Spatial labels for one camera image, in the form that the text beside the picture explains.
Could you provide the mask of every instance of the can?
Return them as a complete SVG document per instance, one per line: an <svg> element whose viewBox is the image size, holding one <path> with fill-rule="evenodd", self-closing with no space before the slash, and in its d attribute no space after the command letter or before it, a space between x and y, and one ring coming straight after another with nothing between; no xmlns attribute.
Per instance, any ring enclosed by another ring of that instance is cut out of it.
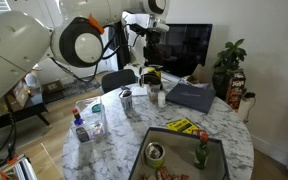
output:
<svg viewBox="0 0 288 180"><path fill-rule="evenodd" d="M145 160L149 167L160 168L164 163L165 149L158 142L151 142L145 148Z"/></svg>

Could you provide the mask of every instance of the cup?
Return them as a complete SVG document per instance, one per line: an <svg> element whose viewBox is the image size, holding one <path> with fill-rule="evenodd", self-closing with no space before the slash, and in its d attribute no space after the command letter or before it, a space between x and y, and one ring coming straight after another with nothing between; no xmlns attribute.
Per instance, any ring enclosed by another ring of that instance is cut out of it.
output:
<svg viewBox="0 0 288 180"><path fill-rule="evenodd" d="M119 97L120 97L121 104L122 104L124 110L128 110L128 109L131 109L133 107L132 91L124 90L124 91L120 92Z"/></svg>
<svg viewBox="0 0 288 180"><path fill-rule="evenodd" d="M160 91L161 85L148 85L147 95L151 102L156 102L158 98L158 92Z"/></svg>

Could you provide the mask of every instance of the clear plastic container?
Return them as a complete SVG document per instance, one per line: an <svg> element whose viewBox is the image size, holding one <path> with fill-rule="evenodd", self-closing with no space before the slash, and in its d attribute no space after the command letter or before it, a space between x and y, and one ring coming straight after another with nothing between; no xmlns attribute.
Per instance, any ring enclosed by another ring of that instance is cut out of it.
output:
<svg viewBox="0 0 288 180"><path fill-rule="evenodd" d="M84 123L72 126L71 130L80 143L98 141L106 134L106 116L101 97L76 102Z"/></svg>

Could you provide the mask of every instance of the potted plant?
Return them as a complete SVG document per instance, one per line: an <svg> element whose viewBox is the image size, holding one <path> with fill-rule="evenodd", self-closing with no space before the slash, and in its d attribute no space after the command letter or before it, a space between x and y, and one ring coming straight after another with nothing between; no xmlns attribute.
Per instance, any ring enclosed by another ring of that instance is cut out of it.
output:
<svg viewBox="0 0 288 180"><path fill-rule="evenodd" d="M218 59L213 65L213 87L216 95L223 100L226 96L227 86L232 72L240 67L240 62L244 61L244 56L247 55L246 51L239 47L243 42L244 39L240 39L236 43L227 42L225 44L226 50L217 54Z"/></svg>

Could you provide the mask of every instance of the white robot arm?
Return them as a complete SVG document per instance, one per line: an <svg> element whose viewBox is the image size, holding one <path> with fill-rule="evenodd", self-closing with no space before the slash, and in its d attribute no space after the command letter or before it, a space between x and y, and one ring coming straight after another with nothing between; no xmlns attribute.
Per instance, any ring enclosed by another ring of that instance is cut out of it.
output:
<svg viewBox="0 0 288 180"><path fill-rule="evenodd" d="M63 24L54 31L27 14L0 15L0 98L47 57L76 67L90 67L103 56L102 26L121 20L122 12L151 14L150 31L168 31L169 0L60 0Z"/></svg>

